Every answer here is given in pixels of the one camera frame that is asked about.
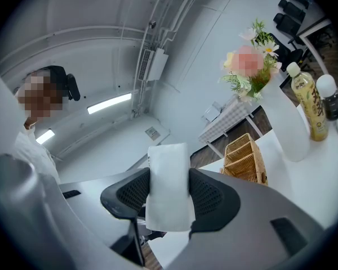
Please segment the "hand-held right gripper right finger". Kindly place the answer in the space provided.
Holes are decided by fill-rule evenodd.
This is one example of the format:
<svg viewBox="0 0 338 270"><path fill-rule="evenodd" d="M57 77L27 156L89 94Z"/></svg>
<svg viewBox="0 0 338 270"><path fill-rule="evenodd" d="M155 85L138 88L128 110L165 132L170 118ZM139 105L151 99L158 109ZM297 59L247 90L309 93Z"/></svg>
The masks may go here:
<svg viewBox="0 0 338 270"><path fill-rule="evenodd" d="M199 217L170 269L294 269L312 253L323 228L278 191L191 169Z"/></svg>

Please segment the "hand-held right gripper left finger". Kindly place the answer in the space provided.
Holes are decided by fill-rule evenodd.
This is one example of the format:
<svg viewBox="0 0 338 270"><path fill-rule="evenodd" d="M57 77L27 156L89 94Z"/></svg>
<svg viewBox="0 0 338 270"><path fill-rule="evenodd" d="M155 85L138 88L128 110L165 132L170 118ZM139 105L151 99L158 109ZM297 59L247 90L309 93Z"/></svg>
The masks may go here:
<svg viewBox="0 0 338 270"><path fill-rule="evenodd" d="M59 187L96 238L121 258L143 265L137 216L149 194L149 180L150 171L143 168Z"/></svg>

